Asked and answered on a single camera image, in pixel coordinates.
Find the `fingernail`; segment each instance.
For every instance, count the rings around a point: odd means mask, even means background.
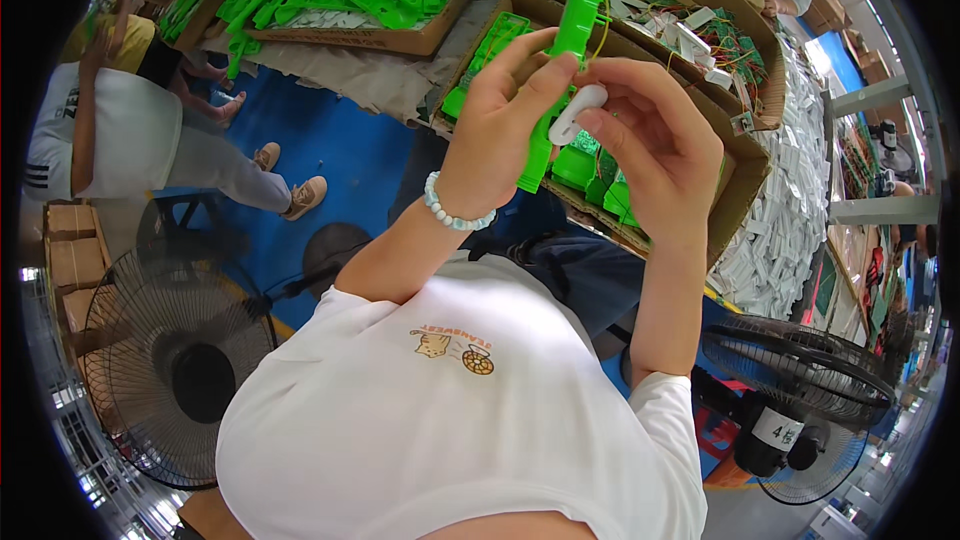
[[[581,114],[578,114],[574,122],[578,126],[586,130],[586,133],[590,136],[596,138],[597,134],[600,133],[600,128],[603,127],[603,119],[600,115],[592,113],[590,110],[583,111]]]

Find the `black hair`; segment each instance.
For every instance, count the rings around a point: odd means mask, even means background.
[[[926,256],[930,259],[937,256],[937,226],[932,223],[926,226]]]

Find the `beaded bracelet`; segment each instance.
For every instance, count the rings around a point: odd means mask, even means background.
[[[476,230],[482,230],[491,224],[494,216],[497,215],[497,209],[493,209],[487,213],[486,216],[472,221],[464,221],[460,217],[447,214],[444,208],[440,206],[440,198],[438,198],[437,192],[433,189],[433,185],[437,182],[439,175],[439,171],[434,171],[426,176],[426,184],[423,185],[423,202],[425,202],[426,206],[430,207],[430,211],[433,211],[433,214],[437,216],[438,222],[458,232],[474,232]]]

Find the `beige sneaker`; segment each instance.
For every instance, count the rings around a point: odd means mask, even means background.
[[[264,172],[270,172],[281,159],[281,146],[276,142],[267,142],[263,148],[253,153],[253,162]]]
[[[290,209],[282,212],[283,219],[295,222],[301,216],[319,205],[327,196],[327,180],[323,175],[315,175],[302,186],[290,190]]]

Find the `striped sleeve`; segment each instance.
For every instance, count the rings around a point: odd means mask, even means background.
[[[70,200],[70,169],[73,144],[52,130],[34,130],[23,172],[23,191],[34,200]]]

